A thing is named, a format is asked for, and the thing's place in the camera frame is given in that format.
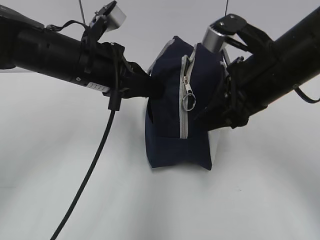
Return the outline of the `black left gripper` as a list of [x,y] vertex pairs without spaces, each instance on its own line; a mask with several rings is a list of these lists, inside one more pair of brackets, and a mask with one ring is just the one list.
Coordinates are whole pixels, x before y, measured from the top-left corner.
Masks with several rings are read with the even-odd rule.
[[85,47],[79,57],[79,84],[110,96],[119,73],[119,90],[124,99],[160,99],[165,92],[164,84],[136,62],[128,62],[124,52],[125,47],[118,43],[99,43],[93,50]]

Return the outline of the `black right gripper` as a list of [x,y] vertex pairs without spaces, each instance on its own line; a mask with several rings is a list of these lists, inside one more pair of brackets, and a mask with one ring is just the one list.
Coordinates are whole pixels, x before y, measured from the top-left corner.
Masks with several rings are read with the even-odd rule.
[[272,102],[270,71],[273,59],[266,56],[237,57],[227,67],[228,77],[214,90],[208,104],[194,117],[202,131],[238,128]]

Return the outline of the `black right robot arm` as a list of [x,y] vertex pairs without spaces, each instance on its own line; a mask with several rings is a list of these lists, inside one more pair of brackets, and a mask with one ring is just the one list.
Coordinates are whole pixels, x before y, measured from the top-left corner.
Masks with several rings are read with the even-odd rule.
[[236,14],[207,27],[203,46],[220,53],[226,45],[249,52],[227,65],[208,105],[195,117],[207,130],[245,126],[269,104],[295,91],[313,104],[301,85],[320,73],[320,11],[315,9],[276,40]]

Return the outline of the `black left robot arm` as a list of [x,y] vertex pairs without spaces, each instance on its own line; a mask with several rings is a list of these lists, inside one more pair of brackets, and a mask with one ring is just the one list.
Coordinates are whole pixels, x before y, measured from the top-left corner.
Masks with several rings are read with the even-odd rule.
[[124,99],[160,98],[165,86],[141,67],[127,61],[125,48],[100,42],[118,29],[126,15],[111,1],[84,25],[80,40],[62,34],[62,27],[44,25],[6,6],[0,8],[0,67],[22,68],[99,91],[109,96],[118,89]]

